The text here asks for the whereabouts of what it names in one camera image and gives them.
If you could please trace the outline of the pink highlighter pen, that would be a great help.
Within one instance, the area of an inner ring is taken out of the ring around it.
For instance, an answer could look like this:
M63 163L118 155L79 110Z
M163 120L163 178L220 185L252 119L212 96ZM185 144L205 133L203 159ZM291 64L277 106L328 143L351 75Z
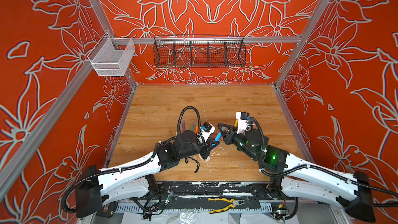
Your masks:
M180 133L180 129L181 129L181 118L179 118L177 122L177 133Z

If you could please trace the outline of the blue marker pen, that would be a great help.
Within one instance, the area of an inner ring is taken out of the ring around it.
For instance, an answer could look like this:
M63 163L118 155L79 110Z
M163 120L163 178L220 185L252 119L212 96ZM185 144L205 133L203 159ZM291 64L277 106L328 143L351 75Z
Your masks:
M219 141L221 137L222 137L222 133L218 133L215 138L215 141Z

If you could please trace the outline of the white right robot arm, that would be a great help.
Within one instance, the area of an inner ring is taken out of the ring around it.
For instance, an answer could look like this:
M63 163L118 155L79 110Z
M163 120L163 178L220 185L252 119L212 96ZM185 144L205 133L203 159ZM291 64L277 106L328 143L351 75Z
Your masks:
M273 198L304 198L344 210L350 217L374 223L375 208L393 208L396 200L375 203L372 193L397 197L396 192L370 185L363 172L343 173L301 159L268 144L268 137L250 123L238 128L219 123L220 136L227 145L236 146L258 163L259 171L270 178L268 190Z

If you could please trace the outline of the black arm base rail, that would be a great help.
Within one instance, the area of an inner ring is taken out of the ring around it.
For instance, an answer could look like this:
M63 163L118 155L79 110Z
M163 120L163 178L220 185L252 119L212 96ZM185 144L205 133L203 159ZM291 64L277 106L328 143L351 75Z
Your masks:
M188 198L237 197L243 199L275 200L282 195L272 190L267 182L258 181L159 181L158 189L150 190L145 198L156 192L172 191L175 196Z

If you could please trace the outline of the purple marker pen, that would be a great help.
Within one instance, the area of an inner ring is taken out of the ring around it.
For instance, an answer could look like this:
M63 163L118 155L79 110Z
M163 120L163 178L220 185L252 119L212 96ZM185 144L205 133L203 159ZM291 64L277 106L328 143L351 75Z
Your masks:
M185 119L182 120L182 129L183 129L183 132L187 130Z

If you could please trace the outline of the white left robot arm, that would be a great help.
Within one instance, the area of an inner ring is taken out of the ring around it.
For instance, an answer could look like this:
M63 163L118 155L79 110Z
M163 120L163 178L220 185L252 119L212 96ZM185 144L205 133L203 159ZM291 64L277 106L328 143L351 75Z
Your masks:
M184 131L157 143L152 152L139 159L113 168L90 166L66 190L61 208L66 213L75 213L78 218L83 218L100 211L107 204L126 198L141 198L150 191L150 187L138 184L137 180L169 170L182 159L194 155L207 159L219 144L208 134Z

